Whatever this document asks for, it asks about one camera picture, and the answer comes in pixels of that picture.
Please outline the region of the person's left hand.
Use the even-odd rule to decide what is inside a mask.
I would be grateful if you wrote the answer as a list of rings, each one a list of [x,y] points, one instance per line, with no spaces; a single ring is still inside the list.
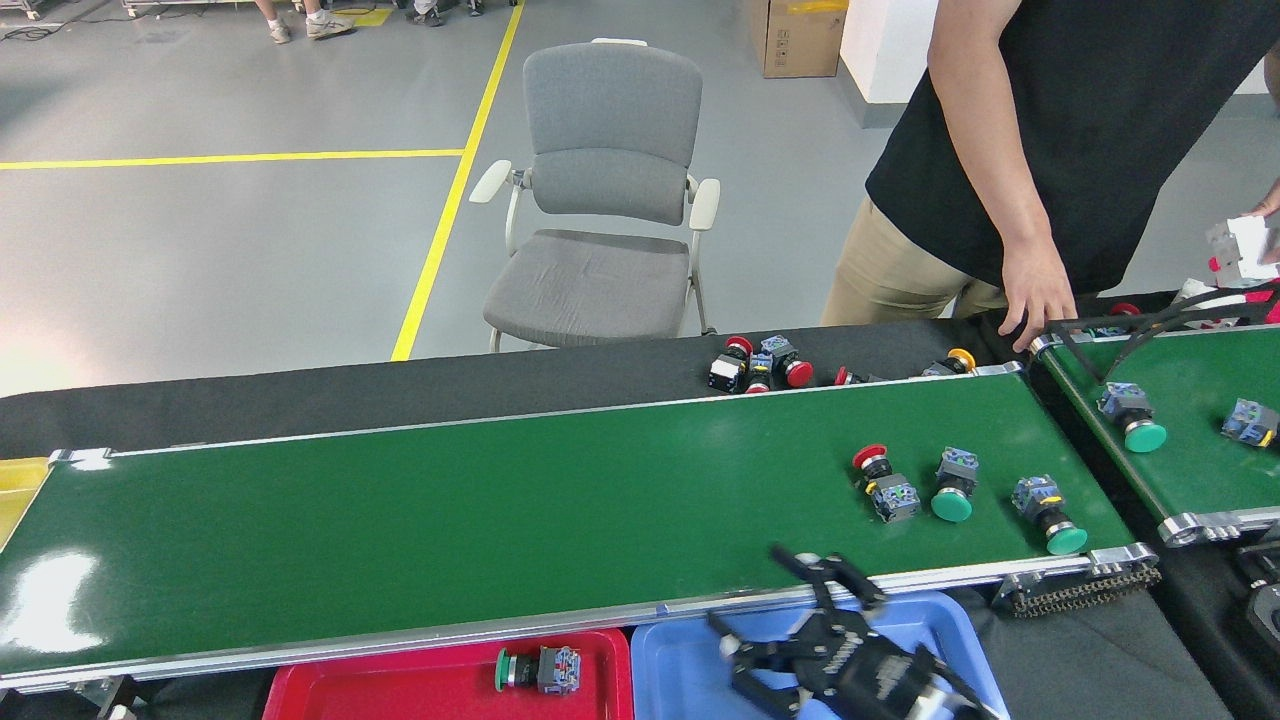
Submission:
[[[1247,217],[1262,218],[1263,223],[1268,227],[1268,246],[1266,254],[1262,256],[1265,263],[1279,261],[1279,197],[1280,179],[1276,178],[1266,195],[1245,214]]]

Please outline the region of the person's right hand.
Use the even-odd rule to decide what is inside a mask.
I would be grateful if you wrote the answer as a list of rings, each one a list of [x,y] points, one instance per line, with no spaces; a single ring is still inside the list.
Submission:
[[[1078,318],[1065,266],[1048,237],[1006,242],[1002,282],[1007,310],[998,333],[1012,341],[1016,352],[1027,351],[1051,322]]]

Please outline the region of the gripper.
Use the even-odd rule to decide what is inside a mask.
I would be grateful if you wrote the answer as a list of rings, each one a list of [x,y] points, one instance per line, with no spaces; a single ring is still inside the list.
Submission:
[[[881,634],[859,612],[835,612],[827,584],[849,591],[861,607],[878,611],[884,591],[841,553],[792,553],[771,546],[771,557],[814,592],[817,607],[800,624],[800,687],[774,688],[758,671],[794,674],[791,641],[742,638],[723,618],[709,615],[719,653],[730,664],[730,687],[771,719],[796,719],[815,700],[841,719],[920,719],[954,697],[948,669],[919,646],[909,652]]]

